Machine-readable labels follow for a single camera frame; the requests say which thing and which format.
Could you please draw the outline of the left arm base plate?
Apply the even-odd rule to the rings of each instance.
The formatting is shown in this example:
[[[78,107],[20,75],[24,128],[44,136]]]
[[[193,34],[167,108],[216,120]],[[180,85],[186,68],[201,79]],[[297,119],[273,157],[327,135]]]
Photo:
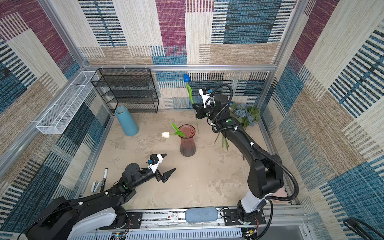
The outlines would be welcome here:
[[[99,228],[99,230],[127,230],[139,229],[142,223],[143,212],[119,213],[110,226]]]

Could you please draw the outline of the red glass vase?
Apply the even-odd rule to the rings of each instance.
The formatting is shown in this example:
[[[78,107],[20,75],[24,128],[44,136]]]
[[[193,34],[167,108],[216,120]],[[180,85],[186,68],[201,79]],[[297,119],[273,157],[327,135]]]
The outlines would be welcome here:
[[[196,129],[192,125],[182,125],[179,129],[185,134],[185,137],[181,137],[180,152],[184,157],[192,157],[196,153]]]

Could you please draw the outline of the blue tulip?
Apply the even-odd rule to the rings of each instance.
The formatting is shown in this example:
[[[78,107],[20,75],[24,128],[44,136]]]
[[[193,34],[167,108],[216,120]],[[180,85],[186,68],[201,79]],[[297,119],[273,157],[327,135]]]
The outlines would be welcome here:
[[[189,85],[190,81],[191,81],[190,76],[188,74],[184,74],[184,82],[186,84],[186,89],[188,91],[189,99],[190,99],[191,104],[194,104],[192,88]],[[195,111],[195,120],[196,120],[196,126],[197,126],[197,130],[198,130],[198,134],[200,134],[199,125],[198,125],[198,119],[196,117],[196,111]]]

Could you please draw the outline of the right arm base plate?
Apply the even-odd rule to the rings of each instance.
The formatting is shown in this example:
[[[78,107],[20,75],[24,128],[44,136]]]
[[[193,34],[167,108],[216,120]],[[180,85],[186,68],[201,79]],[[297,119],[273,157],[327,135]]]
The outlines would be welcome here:
[[[241,221],[236,209],[223,208],[220,210],[221,216],[224,218],[226,226],[235,225],[265,225],[267,223],[263,211],[257,212],[250,220]]]

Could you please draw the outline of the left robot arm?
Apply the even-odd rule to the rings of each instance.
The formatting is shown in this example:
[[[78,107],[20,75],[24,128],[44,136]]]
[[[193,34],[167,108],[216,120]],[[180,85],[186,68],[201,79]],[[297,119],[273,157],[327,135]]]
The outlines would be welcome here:
[[[166,154],[151,154],[146,168],[137,163],[127,165],[122,177],[100,193],[72,200],[56,198],[23,234],[29,240],[72,240],[103,227],[124,228],[128,217],[122,205],[133,198],[136,187],[153,178],[165,183],[175,171],[159,171],[165,157]]]

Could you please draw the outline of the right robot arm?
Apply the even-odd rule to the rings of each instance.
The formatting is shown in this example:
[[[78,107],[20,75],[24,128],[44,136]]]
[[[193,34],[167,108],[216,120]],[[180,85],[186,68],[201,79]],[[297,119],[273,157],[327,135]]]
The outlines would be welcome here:
[[[282,164],[278,155],[271,155],[261,148],[246,133],[241,123],[230,114],[230,103],[233,89],[228,84],[221,84],[215,89],[199,90],[202,103],[194,103],[198,119],[207,119],[214,133],[222,134],[242,153],[250,166],[248,175],[249,191],[237,206],[238,219],[241,224],[249,224],[261,212],[268,201],[289,202],[299,194],[299,184],[294,175]],[[287,175],[294,186],[288,197],[276,197],[276,193],[284,186],[284,175]]]

